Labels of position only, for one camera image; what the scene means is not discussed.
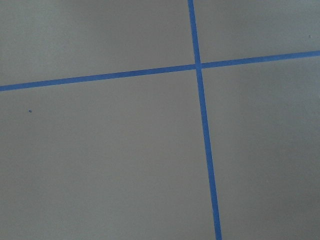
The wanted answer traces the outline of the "blue tape grid lines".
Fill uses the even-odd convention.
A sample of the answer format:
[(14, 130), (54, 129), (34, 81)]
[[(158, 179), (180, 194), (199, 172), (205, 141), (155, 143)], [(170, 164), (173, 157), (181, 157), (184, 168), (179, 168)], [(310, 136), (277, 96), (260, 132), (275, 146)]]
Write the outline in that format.
[(223, 235), (222, 235), (221, 220), (220, 220), (220, 213), (219, 213), (219, 203), (218, 203), (215, 168), (214, 168), (214, 157), (212, 155), (212, 143), (211, 143), (211, 138), (209, 133), (208, 112), (207, 112), (207, 105), (206, 105), (206, 98), (205, 98), (205, 86), (203, 82), (203, 70), (211, 69), (211, 68), (221, 68), (221, 67), (227, 67), (227, 66), (238, 66), (238, 65), (247, 65), (247, 64), (263, 63), (263, 62), (284, 61), (284, 60), (290, 60), (290, 59), (313, 58), (313, 57), (319, 57), (320, 51), (313, 50), (313, 51), (293, 52), (293, 53), (267, 55), (267, 56), (228, 59), (228, 60), (221, 60), (221, 61), (202, 62), (200, 47), (199, 47), (199, 38), (198, 38), (194, 2), (192, 0), (189, 0), (187, 3), (188, 3), (188, 12), (189, 12), (189, 22), (190, 22), (190, 28), (191, 28), (192, 48), (193, 48), (193, 54), (194, 54), (194, 64), (184, 64), (184, 65), (157, 67), (157, 68), (149, 68), (149, 69), (139, 69), (139, 70), (132, 70), (132, 71), (122, 71), (122, 72), (95, 74), (95, 75), (87, 75), (87, 76), (76, 76), (76, 77), (59, 78), (59, 79), (51, 79), (51, 80), (7, 84), (7, 85), (2, 85), (0, 87), (0, 90), (2, 92), (6, 92), (6, 91), (15, 91), (15, 90), (31, 89), (31, 88), (39, 88), (39, 87), (104, 81), (104, 80), (121, 79), (121, 78), (132, 78), (137, 76), (149, 76), (149, 75), (156, 75), (156, 74), (185, 72), (185, 71), (194, 70), (196, 72), (197, 91), (198, 91), (198, 98), (199, 98), (200, 112), (201, 112), (201, 124), (202, 124), (202, 132), (203, 132), (203, 139), (204, 139), (204, 149), (205, 149), (205, 155), (206, 155), (206, 165), (207, 165), (207, 171), (208, 171), (210, 201), (211, 201), (211, 209), (213, 214), (215, 238), (217, 240), (222, 240)]

